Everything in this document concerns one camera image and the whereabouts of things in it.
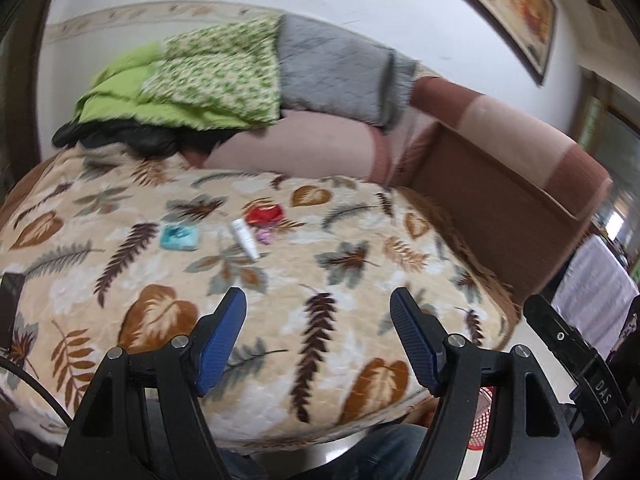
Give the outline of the red plastic basket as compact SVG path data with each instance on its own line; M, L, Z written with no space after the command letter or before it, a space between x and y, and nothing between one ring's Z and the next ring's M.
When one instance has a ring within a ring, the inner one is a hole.
M470 451L483 451L489 428L492 398L494 388L482 387L478 394L477 406L472 425L468 449Z

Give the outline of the lilac cloth covered table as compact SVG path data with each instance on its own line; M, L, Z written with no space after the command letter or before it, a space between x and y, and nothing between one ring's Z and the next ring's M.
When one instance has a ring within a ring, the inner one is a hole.
M608 246L591 235L570 260L551 305L605 359L638 295L638 286Z

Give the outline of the leaf pattern beige blanket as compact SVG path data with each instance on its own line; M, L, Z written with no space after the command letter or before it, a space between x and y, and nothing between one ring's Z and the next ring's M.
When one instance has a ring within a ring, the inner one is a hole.
M69 150L1 208L2 399L62 443L106 359L176 375L219 445L299 448L401 418L444 383L435 340L501 349L518 320L446 214L347 176L201 170Z

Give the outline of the teal tissue pack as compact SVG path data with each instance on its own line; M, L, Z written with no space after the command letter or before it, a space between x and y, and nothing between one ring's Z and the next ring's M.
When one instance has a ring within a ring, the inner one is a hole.
M200 246L200 230L197 226L168 224L160 234L160 248L172 252L194 252Z

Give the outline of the white cream tube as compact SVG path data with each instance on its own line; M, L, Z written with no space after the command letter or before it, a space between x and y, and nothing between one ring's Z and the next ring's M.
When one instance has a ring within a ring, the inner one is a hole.
M233 220L230 223L230 230L236 244L243 249L250 260L257 262L260 259L260 252L255 237L245 220L242 218Z

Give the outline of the pink crumpled wrapper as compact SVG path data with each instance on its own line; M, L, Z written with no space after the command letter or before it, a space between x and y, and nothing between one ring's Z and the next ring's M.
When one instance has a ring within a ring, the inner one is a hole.
M260 244L270 245L274 241L274 235L270 229L266 229L266 228L258 229L255 235L256 235L256 240L258 240Z

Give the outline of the crumpled red wrapper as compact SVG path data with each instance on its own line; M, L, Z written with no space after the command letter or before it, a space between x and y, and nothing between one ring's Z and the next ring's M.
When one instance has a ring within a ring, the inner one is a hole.
M244 212L244 220L250 226L272 226L284 218L279 204L254 204Z

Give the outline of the black clothing pile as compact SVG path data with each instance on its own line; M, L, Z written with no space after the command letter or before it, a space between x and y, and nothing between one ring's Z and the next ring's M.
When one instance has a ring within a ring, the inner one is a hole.
M55 148L72 148L80 144L93 150L110 144L126 144L141 158L160 158L183 150L209 155L214 148L229 141L238 129L198 130L142 124L134 119L68 122L52 136Z

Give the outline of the pink bolster pillow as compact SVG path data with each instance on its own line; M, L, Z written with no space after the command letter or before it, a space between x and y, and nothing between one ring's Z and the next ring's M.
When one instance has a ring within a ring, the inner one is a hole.
M290 177L353 177L374 183L392 168L390 144L378 128L328 114L287 110L275 125L241 131L208 155L181 151L203 169L273 172Z

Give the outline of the green patterned quilt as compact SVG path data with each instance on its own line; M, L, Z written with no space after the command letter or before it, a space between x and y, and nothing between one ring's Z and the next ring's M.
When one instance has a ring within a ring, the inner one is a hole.
M201 131L271 126L281 108L280 19L219 24L137 47L94 77L74 121L134 119Z

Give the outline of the grey quilted pillow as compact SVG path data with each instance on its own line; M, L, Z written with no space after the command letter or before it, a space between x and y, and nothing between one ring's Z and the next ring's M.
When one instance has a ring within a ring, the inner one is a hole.
M277 41L281 106L393 129L418 62L332 24L284 14Z

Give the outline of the framed wall painting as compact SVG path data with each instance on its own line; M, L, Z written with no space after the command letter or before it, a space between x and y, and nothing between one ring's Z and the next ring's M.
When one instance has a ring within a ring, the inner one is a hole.
M540 86L548 72L556 5L553 0L465 0L480 12Z

